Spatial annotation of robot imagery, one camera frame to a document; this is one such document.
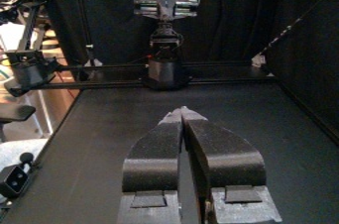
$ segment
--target black table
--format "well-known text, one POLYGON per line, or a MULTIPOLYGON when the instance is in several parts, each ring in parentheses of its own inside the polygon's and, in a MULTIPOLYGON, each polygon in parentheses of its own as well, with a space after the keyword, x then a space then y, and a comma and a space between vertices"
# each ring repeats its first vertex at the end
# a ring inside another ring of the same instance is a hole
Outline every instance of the black table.
MULTIPOLYGON (((115 223, 124 157, 164 115, 182 106, 248 139, 260 151, 283 223, 339 223, 338 148, 279 86, 254 83, 190 86, 172 92, 84 90, 4 224, 115 223)), ((186 205, 183 222, 195 223, 186 205)))

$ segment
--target black curtain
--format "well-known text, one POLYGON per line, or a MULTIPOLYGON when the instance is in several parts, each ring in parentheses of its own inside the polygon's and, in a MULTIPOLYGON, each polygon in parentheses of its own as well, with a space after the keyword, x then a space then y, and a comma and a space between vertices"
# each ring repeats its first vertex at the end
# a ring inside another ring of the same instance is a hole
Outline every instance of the black curtain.
MULTIPOLYGON (((186 61, 246 60, 268 41, 276 0, 202 0, 198 18, 175 22, 184 35, 186 61)), ((132 0, 84 0, 95 56, 104 64, 148 53, 156 21, 134 15, 132 0)), ((50 15, 66 56, 87 61, 86 33, 76 0, 50 0, 50 15)))
MULTIPOLYGON (((198 18, 175 22, 186 61, 250 60, 316 0, 202 0, 198 18)), ((282 83, 339 130, 339 0, 326 0, 267 55, 282 83)), ((84 0, 95 56, 104 64, 148 53, 152 19, 134 15, 132 0, 84 0)), ((50 15, 71 63, 87 62, 76 0, 50 0, 50 15)))
MULTIPOLYGON (((318 0, 279 0, 272 35, 318 0)), ((339 0, 324 0, 268 54, 284 86, 339 135, 339 0)))

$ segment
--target black backdrop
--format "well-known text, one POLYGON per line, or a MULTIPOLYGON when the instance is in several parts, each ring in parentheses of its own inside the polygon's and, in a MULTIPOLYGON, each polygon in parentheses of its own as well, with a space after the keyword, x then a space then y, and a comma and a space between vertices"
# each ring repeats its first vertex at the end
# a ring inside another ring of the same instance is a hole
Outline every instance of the black backdrop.
MULTIPOLYGON (((67 56, 86 61, 76 0, 50 0, 50 14, 67 56)), ((268 41, 276 0, 202 0, 199 17, 175 22, 184 35, 184 60, 250 59, 268 41)), ((95 56, 130 62, 148 52, 156 25, 134 16, 132 0, 84 0, 95 56)))
MULTIPOLYGON (((202 0, 199 17, 179 20, 184 60, 247 60, 316 0, 202 0)), ((320 119, 339 130, 339 0, 326 0, 271 50, 268 67, 320 119)), ((148 51, 155 21, 132 14, 132 0, 84 0, 95 56, 130 62, 148 51)), ((70 62, 87 61, 76 0, 50 0, 70 62)))

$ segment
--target black wall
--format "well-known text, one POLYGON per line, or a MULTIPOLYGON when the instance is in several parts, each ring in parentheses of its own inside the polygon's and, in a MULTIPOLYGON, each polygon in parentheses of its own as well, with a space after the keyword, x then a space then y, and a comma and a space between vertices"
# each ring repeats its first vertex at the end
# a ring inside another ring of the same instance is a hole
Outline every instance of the black wall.
MULTIPOLYGON (((316 1, 279 0, 272 35, 292 23, 316 1)), ((339 0, 324 0, 272 49, 267 60, 286 87, 324 123, 339 131, 338 9, 339 0)))

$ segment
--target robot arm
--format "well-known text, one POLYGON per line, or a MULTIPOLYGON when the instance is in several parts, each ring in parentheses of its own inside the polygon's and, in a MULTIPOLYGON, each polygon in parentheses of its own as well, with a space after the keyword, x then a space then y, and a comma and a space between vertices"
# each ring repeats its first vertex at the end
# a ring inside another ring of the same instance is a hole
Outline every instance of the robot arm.
POLYGON ((11 0, 0 3, 0 26, 15 22, 19 16, 17 8, 27 0, 11 0))
POLYGON ((199 0, 134 0, 135 14, 170 22, 196 17, 199 0))

